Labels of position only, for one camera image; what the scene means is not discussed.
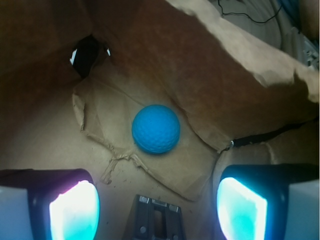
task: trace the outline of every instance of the cyan light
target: cyan light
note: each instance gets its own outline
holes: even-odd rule
[[[92,240],[100,213],[96,187],[87,180],[80,181],[50,203],[52,240]]]
[[[217,191],[217,213],[228,240],[263,240],[267,200],[233,177],[224,178]]]

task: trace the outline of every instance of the white surface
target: white surface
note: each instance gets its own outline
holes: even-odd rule
[[[319,179],[289,186],[285,240],[319,239]]]
[[[0,186],[0,239],[33,239],[26,189]]]

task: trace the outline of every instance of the black cable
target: black cable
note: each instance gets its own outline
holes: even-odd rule
[[[256,20],[253,20],[248,14],[244,13],[244,12],[240,12],[240,13],[237,13],[237,12],[228,12],[228,13],[224,13],[224,9],[223,7],[221,6],[220,4],[220,0],[218,0],[218,5],[219,7],[221,8],[221,13],[222,13],[222,16],[227,16],[227,15],[244,15],[244,16],[247,16],[252,22],[255,22],[257,24],[265,24],[266,22],[270,21],[271,19],[275,18],[278,13],[280,12],[281,8],[282,8],[282,4],[280,5],[280,8],[278,9],[278,11],[276,11],[275,15],[273,15],[272,17],[270,17],[268,20],[266,21],[256,21]]]

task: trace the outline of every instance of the hole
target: hole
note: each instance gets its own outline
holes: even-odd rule
[[[164,212],[154,210],[154,236],[158,239],[167,239],[166,218]]]

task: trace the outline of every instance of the blue ball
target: blue ball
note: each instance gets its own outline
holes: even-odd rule
[[[178,143],[180,123],[177,115],[163,105],[150,105],[135,116],[132,136],[137,146],[149,154],[163,154]]]

